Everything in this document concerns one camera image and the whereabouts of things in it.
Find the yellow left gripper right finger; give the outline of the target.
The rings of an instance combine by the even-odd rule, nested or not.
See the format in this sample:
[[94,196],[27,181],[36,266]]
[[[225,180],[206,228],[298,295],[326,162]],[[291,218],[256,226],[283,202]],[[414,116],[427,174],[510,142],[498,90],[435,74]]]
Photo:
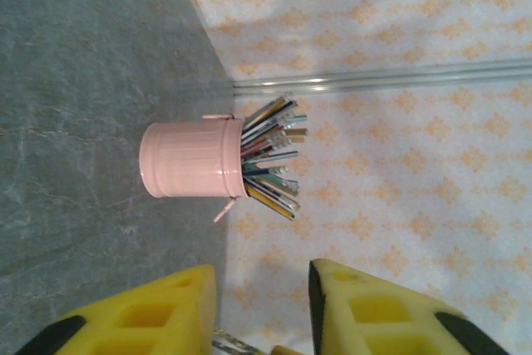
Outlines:
[[308,265],[316,354],[505,354],[463,312],[329,259]]

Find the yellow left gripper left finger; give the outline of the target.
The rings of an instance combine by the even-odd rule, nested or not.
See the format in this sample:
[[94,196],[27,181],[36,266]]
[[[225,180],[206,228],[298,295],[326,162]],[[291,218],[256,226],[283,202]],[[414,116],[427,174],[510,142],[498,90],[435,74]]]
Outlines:
[[77,308],[20,354],[209,354],[217,313],[215,268],[204,264]]

